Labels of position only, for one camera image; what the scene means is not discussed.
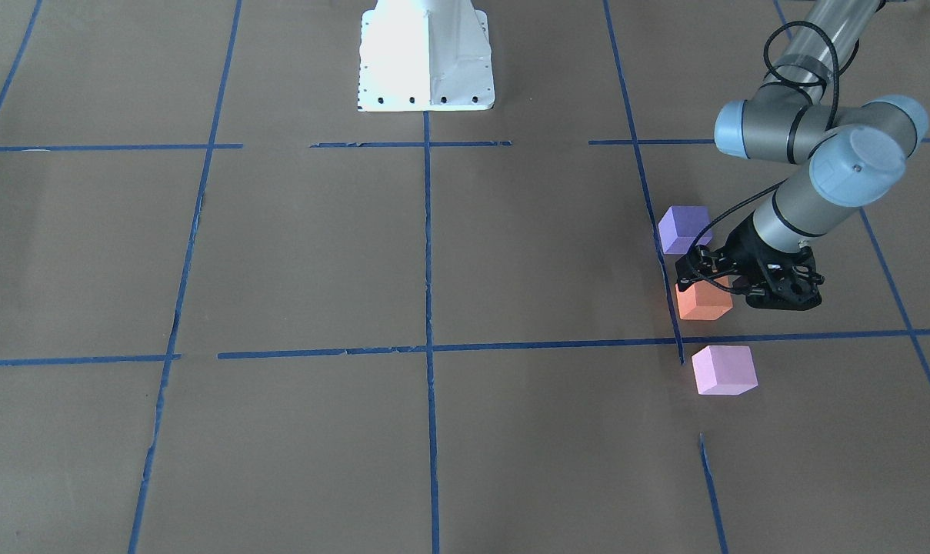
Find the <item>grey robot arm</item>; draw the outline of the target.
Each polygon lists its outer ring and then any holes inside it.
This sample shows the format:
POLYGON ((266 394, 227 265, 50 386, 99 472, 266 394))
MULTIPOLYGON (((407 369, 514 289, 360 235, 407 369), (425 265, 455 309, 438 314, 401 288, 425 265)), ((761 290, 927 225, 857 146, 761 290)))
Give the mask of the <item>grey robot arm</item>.
POLYGON ((752 98, 718 113, 715 147, 796 172, 758 195, 761 204, 720 249, 691 246, 676 263, 679 291, 704 282, 772 311, 821 304, 812 243, 889 192, 929 129, 928 112, 904 95, 840 106, 841 77, 882 6, 818 1, 805 20, 788 23, 795 34, 777 59, 764 45, 766 77, 752 98))

